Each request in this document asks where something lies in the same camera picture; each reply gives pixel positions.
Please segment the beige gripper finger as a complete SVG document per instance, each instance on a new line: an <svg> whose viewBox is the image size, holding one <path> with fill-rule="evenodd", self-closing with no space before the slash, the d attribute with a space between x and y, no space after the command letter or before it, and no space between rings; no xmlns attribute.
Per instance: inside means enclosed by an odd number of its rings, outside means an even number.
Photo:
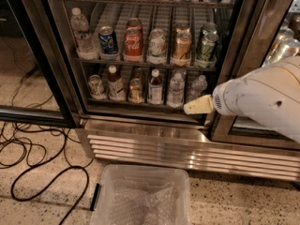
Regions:
<svg viewBox="0 0 300 225"><path fill-rule="evenodd" d="M215 110L211 95L205 95L192 100L184 105L186 114L212 113Z"/></svg>

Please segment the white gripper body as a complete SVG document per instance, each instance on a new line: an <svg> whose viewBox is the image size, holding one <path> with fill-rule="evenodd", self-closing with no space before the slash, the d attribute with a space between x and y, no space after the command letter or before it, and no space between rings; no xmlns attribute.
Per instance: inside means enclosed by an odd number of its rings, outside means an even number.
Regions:
<svg viewBox="0 0 300 225"><path fill-rule="evenodd" d="M240 115L238 99L241 97L240 79L233 79L218 85L213 91L213 105L222 115Z"/></svg>

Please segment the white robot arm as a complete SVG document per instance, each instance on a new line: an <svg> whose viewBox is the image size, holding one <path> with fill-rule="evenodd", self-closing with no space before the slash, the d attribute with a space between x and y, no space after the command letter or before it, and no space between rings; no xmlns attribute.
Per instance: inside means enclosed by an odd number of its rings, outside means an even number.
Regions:
<svg viewBox="0 0 300 225"><path fill-rule="evenodd" d="M213 111L247 116L300 143L300 57L257 68L184 105L187 114Z"/></svg>

